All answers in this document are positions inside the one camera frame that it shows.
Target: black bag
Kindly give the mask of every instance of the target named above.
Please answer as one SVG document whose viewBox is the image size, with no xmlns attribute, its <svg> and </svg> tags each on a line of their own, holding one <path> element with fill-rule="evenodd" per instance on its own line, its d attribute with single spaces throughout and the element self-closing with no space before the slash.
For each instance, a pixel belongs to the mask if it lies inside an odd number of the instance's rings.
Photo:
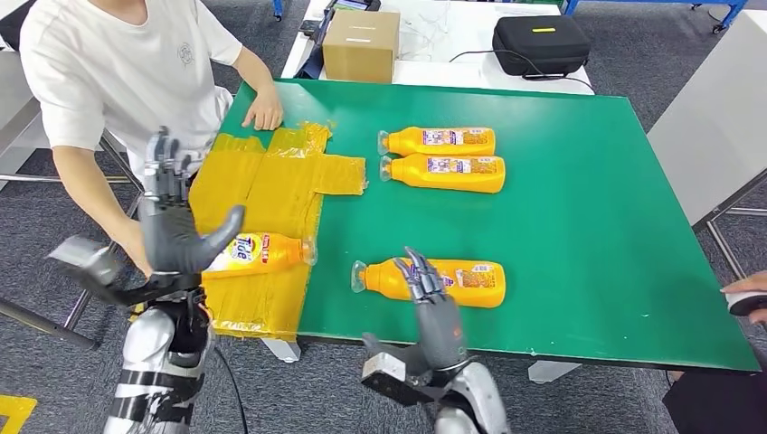
<svg viewBox="0 0 767 434">
<path fill-rule="evenodd" d="M 516 53 L 496 52 L 509 75 L 565 76 L 586 64 L 591 47 L 569 15 L 507 16 L 498 20 L 493 33 L 493 50 Z"/>
</svg>

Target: gray carpet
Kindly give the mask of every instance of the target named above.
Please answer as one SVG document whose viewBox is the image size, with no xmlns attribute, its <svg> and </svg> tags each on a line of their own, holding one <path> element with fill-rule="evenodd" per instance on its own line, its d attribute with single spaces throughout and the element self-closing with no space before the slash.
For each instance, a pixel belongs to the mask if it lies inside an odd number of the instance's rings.
<svg viewBox="0 0 767 434">
<path fill-rule="evenodd" d="M 271 17 L 270 2 L 206 1 L 224 25 L 279 75 L 307 0 L 285 0 L 285 18 Z M 686 5 L 579 6 L 576 14 L 594 42 L 588 72 L 599 93 L 630 98 L 649 128 L 693 73 L 718 37 L 703 8 Z M 217 82 L 236 90 L 239 79 L 215 67 Z M 106 157 L 102 167 L 117 169 Z M 52 174 L 50 153 L 37 151 L 22 169 Z M 133 192 L 116 189 L 127 204 Z M 767 189 L 748 203 L 767 206 Z M 60 186 L 11 183 L 0 192 L 0 293 L 12 301 L 63 321 L 80 291 L 42 258 L 71 234 L 106 242 Z M 767 269 L 765 221 L 727 217 L 722 226 L 748 271 Z M 706 233 L 699 235 L 717 277 L 733 279 Z M 92 302 L 78 330 L 103 342 L 84 352 L 0 316 L 0 393 L 39 400 L 23 433 L 100 432 L 118 377 L 127 314 Z M 762 349 L 760 328 L 744 331 Z M 251 432 L 258 433 L 420 433 L 430 432 L 433 409 L 402 409 L 358 384 L 365 353 L 361 347 L 304 344 L 299 363 L 277 361 L 256 340 L 221 338 L 220 346 L 238 379 Z M 483 357 L 495 374 L 517 433 L 674 433 L 660 398 L 667 389 L 662 372 L 584 366 L 557 382 L 526 379 L 529 361 Z M 193 432 L 241 432 L 232 389 L 218 360 L 209 362 Z"/>
</svg>

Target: detergent bottle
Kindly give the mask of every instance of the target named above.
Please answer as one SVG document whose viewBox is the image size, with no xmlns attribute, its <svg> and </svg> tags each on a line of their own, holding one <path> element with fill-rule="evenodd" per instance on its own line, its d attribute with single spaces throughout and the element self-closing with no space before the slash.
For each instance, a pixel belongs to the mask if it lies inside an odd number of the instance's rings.
<svg viewBox="0 0 767 434">
<path fill-rule="evenodd" d="M 410 259 L 402 258 L 413 267 Z M 484 260 L 429 259 L 456 303 L 471 307 L 497 307 L 506 295 L 503 267 Z M 410 290 L 400 269 L 389 259 L 380 264 L 352 266 L 352 290 L 379 292 L 396 300 L 410 300 Z"/>
<path fill-rule="evenodd" d="M 397 133 L 378 133 L 378 153 L 408 156 L 492 156 L 496 133 L 490 128 L 407 127 Z"/>
<path fill-rule="evenodd" d="M 317 263 L 317 246 L 311 238 L 296 240 L 278 233 L 241 233 L 203 271 L 203 277 L 273 273 L 302 262 Z"/>
<path fill-rule="evenodd" d="M 380 176 L 413 187 L 498 193 L 506 180 L 506 165 L 498 156 L 382 156 Z"/>
</svg>

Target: green tabletop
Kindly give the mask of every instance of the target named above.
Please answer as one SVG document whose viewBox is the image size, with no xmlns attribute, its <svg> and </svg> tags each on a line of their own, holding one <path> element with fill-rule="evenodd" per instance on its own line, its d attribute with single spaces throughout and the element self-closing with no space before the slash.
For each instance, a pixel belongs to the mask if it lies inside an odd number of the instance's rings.
<svg viewBox="0 0 767 434">
<path fill-rule="evenodd" d="M 383 261 L 409 245 L 429 258 L 503 265 L 503 304 L 461 309 L 473 349 L 758 369 L 627 99 L 310 80 L 277 87 L 285 126 L 333 125 L 327 152 L 365 157 L 370 181 L 362 196 L 325 198 L 300 335 L 416 340 L 410 303 L 349 287 L 355 260 Z M 253 96 L 242 86 L 222 132 L 253 133 L 240 126 Z M 504 189 L 381 182 L 376 135 L 409 126 L 492 127 Z"/>
</svg>

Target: humanoid robot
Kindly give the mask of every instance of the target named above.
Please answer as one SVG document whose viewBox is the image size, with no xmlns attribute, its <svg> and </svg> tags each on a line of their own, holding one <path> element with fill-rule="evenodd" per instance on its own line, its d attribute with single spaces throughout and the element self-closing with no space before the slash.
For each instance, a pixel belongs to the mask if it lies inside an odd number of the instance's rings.
<svg viewBox="0 0 767 434">
<path fill-rule="evenodd" d="M 105 434 L 189 432 L 194 400 L 204 384 L 205 359 L 217 351 L 201 273 L 239 233 L 245 210 L 235 206 L 217 231 L 197 233 L 187 200 L 191 161 L 189 157 L 179 161 L 178 148 L 166 129 L 147 146 L 146 193 L 139 216 L 155 273 L 144 286 L 117 288 L 120 266 L 107 249 L 91 241 L 72 237 L 51 253 L 101 299 L 147 307 L 126 335 Z M 438 402 L 437 434 L 508 432 L 506 411 L 490 372 L 469 356 L 455 301 L 429 261 L 405 249 L 414 266 L 401 260 L 397 265 L 416 305 L 421 339 L 396 347 L 365 334 L 371 357 L 365 363 L 363 384 L 402 405 Z"/>
</svg>

